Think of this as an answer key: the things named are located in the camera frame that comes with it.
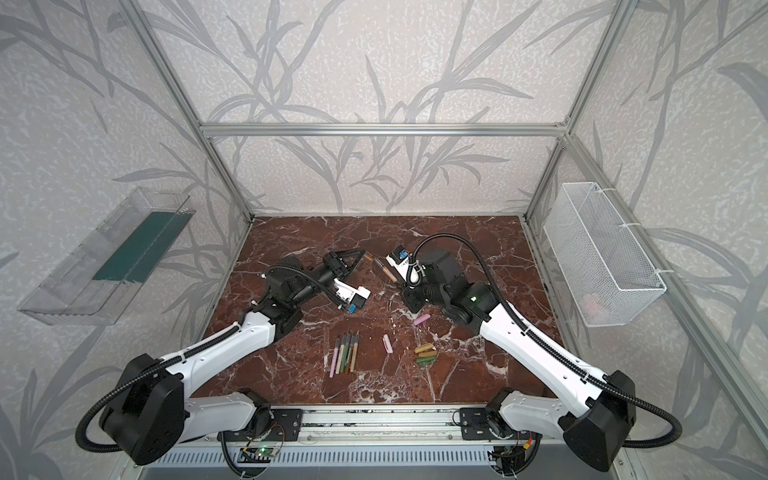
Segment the magenta pink pen cap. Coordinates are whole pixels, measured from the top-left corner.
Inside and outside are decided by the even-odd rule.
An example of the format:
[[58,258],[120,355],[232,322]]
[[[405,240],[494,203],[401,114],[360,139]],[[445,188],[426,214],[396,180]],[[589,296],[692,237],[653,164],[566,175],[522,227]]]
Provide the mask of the magenta pink pen cap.
[[428,321],[430,318],[431,318],[431,315],[430,315],[430,314],[424,314],[424,315],[421,315],[421,316],[419,316],[417,319],[415,319],[415,320],[413,321],[413,325],[414,325],[414,326],[418,326],[418,325],[421,325],[421,324],[423,324],[424,322]]

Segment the pink pen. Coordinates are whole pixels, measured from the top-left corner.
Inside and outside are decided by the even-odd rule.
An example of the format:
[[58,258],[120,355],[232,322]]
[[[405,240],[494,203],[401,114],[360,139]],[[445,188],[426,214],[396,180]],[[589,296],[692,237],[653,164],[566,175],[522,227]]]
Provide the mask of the pink pen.
[[335,376],[340,346],[341,346],[341,338],[336,338],[332,357],[331,357],[331,363],[329,367],[329,378],[333,378]]

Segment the light pink pen cap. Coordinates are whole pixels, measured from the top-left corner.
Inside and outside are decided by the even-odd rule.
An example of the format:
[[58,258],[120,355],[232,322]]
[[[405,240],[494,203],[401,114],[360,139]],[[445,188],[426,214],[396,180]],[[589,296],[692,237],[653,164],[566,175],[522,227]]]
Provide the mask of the light pink pen cap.
[[388,334],[384,334],[382,337],[385,350],[388,354],[393,354],[393,347]]

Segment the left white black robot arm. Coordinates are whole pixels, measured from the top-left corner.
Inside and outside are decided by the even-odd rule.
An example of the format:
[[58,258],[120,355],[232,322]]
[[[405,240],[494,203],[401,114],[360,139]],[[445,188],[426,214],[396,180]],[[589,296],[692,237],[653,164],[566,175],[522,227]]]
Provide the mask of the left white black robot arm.
[[79,421],[76,444],[91,453],[126,453],[150,464],[179,443],[209,434],[244,431],[261,436],[274,423],[270,404],[249,389],[196,397],[209,380],[244,357],[285,337],[303,317],[302,306],[318,295],[338,310],[355,313],[370,292],[347,284],[363,249],[331,251],[307,269],[286,256],[263,274],[266,290],[230,326],[177,352],[132,359],[115,386]]

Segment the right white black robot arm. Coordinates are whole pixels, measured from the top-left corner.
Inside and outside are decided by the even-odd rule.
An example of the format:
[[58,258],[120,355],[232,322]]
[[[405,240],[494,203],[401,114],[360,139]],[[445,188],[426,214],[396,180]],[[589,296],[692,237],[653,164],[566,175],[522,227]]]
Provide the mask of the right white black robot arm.
[[677,441],[682,425],[635,395],[621,371],[608,375],[544,335],[500,293],[493,278],[471,283],[447,250],[417,259],[397,247],[387,261],[404,281],[402,299],[419,312],[432,304],[454,322],[500,347],[541,380],[553,397],[503,390],[486,406],[492,431],[506,438],[530,431],[565,442],[592,468],[606,472],[623,448],[658,448]]

